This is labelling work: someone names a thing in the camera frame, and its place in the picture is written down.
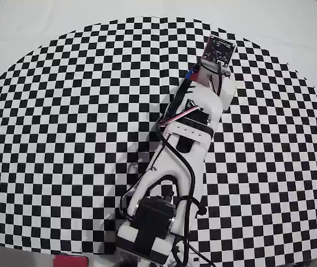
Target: circuit board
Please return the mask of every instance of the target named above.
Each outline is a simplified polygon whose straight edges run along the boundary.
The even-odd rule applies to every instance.
[[[204,49],[202,58],[215,64],[220,61],[223,63],[224,67],[227,67],[232,54],[234,53],[235,47],[236,44],[219,38],[218,36],[211,35]]]

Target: robotic arm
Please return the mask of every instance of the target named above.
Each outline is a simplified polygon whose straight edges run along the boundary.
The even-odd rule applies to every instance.
[[[190,222],[196,214],[206,212],[200,203],[204,158],[221,114],[229,108],[235,93],[228,69],[235,47],[211,36],[201,63],[188,73],[164,116],[156,122],[161,142],[134,185],[127,212],[120,207],[127,220],[117,234],[118,248],[160,265],[167,262],[172,251],[177,264],[187,265]],[[192,80],[198,82],[195,87]],[[180,199],[177,206],[171,204],[172,195],[149,197],[150,190],[163,180],[176,185]],[[184,243],[183,261],[175,250],[179,241]]]

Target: white plastic part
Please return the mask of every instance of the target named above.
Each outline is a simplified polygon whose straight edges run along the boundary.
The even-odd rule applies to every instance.
[[[119,228],[118,236],[132,243],[135,242],[138,230],[130,226],[129,221],[125,221]],[[156,238],[153,242],[151,250],[154,250],[162,255],[168,256],[172,249],[174,236],[168,235],[166,239]]]
[[[227,110],[230,106],[232,98],[236,92],[234,75],[231,75],[229,78],[224,77],[221,85],[220,100],[223,103],[223,110]]]
[[[185,94],[185,97],[177,112],[180,112],[185,108],[188,99],[193,100],[196,105],[203,107],[204,112],[209,114],[209,127],[213,130],[213,132],[215,132],[222,114],[222,103],[219,97],[209,88],[202,85],[196,85],[195,88],[190,88],[189,91]],[[166,136],[167,134],[171,134],[169,137],[169,143],[173,147],[176,147],[180,135],[187,136],[190,139],[196,141],[193,143],[191,151],[182,154],[182,156],[189,162],[195,173],[196,179],[193,197],[200,201],[202,198],[201,189],[203,184],[204,158],[209,149],[212,138],[209,134],[203,131],[186,126],[177,121],[169,124],[166,127],[164,136]],[[128,214],[131,216],[135,212],[136,205],[144,197],[147,188],[165,175],[172,175],[177,178],[177,183],[179,187],[178,192],[180,196],[185,196],[189,194],[191,176],[186,166],[167,147],[165,147],[159,154],[160,150],[161,146],[156,149],[152,161],[149,164],[149,166],[151,167],[153,160],[157,157],[154,165],[155,170],[148,170],[143,175],[132,196],[127,211]],[[175,221],[172,224],[172,233],[184,236],[185,210],[186,201],[180,201],[176,210]],[[192,204],[190,209],[190,222],[196,216],[197,210],[198,207]]]

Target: white table surface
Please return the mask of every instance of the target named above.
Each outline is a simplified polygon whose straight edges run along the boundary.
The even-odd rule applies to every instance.
[[[134,16],[196,18],[237,33],[287,62],[317,91],[316,0],[1,0],[0,75],[59,35]]]

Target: checkerboard pattern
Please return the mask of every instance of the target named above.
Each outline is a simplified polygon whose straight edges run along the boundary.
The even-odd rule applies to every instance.
[[[237,95],[206,156],[208,212],[191,243],[218,266],[317,258],[315,89],[258,45],[184,18],[88,26],[0,77],[0,246],[113,253],[120,196],[210,33],[237,43]]]

